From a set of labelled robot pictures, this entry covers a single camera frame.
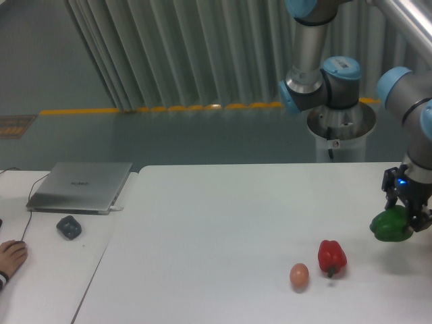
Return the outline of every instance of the laptop lid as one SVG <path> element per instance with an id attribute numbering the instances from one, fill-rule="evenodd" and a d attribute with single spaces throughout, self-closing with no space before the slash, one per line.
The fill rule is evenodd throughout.
<path id="1" fill-rule="evenodd" d="M 60 162 L 26 205 L 29 211 L 107 215 L 131 163 Z"/>

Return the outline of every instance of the corrugated wall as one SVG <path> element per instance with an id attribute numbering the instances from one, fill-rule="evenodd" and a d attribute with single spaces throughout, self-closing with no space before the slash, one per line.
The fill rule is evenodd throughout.
<path id="1" fill-rule="evenodd" d="M 295 21 L 283 0 L 68 0 L 117 108 L 270 103 L 291 66 Z M 340 7 L 323 57 L 362 66 L 361 95 L 389 68 L 427 66 L 381 12 Z"/>

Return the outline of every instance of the green bell pepper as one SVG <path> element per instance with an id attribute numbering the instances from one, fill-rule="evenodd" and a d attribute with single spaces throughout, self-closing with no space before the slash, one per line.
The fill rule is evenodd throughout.
<path id="1" fill-rule="evenodd" d="M 405 207 L 395 206 L 378 214 L 369 228 L 375 238 L 383 242 L 401 242 L 412 236 Z"/>

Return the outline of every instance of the sticker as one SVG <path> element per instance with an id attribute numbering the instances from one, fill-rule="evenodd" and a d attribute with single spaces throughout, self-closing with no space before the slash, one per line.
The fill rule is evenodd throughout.
<path id="1" fill-rule="evenodd" d="M 338 150 L 340 149 L 340 140 L 328 140 L 327 149 Z"/>
<path id="2" fill-rule="evenodd" d="M 0 139 L 21 138 L 35 118 L 36 115 L 0 117 Z"/>
<path id="3" fill-rule="evenodd" d="M 337 70 L 352 68 L 352 65 L 345 57 L 334 57 L 331 62 Z"/>

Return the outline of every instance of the hand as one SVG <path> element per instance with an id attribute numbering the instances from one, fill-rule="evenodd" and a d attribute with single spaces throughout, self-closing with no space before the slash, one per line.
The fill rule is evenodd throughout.
<path id="1" fill-rule="evenodd" d="M 0 244 L 0 271 L 11 278 L 27 259 L 27 256 L 25 242 L 10 240 Z"/>

